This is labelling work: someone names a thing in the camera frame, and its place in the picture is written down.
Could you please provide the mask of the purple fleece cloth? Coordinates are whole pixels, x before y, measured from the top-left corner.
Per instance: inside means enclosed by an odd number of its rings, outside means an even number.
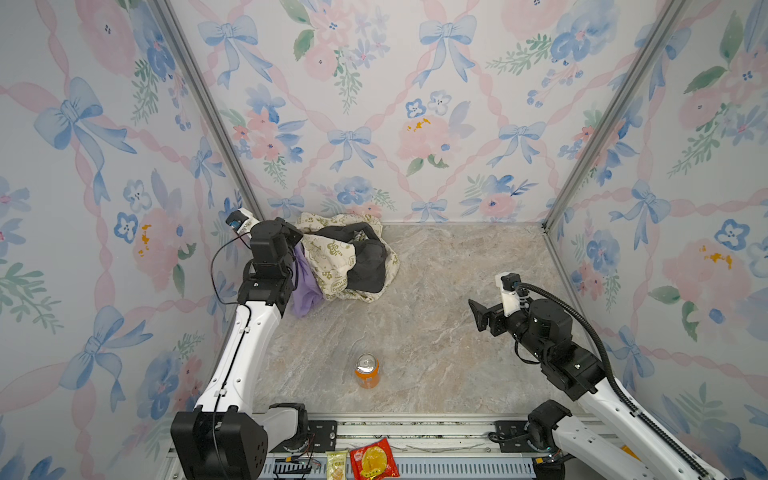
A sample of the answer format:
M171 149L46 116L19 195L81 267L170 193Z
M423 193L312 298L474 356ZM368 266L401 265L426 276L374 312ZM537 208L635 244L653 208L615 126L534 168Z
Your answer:
M294 256L293 313L297 317L305 317L313 308L322 304L324 296L301 243L294 247Z

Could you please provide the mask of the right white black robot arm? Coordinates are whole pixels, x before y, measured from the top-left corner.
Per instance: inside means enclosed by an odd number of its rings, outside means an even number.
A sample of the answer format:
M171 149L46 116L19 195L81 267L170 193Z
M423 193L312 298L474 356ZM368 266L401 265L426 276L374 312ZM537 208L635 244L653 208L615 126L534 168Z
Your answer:
M479 331L508 334L529 353L547 381L596 416L622 442L617 447L566 407L548 400L528 416L526 437L536 449L570 455L607 479L723 479L642 409L613 373L604 345L573 307L546 291L537 299L504 292L501 303L468 305Z

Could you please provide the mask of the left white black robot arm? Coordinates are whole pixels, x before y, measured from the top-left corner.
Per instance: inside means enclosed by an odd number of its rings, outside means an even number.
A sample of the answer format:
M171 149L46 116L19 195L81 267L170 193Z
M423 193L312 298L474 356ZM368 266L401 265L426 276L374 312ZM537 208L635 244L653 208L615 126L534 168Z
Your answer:
M301 446L309 432L302 404L277 404L262 414L252 409L269 342L296 287L302 234L281 218L260 221L246 209L225 222L247 242L252 259L212 378L194 408L176 414L170 427L187 479L256 479L269 453L282 444Z

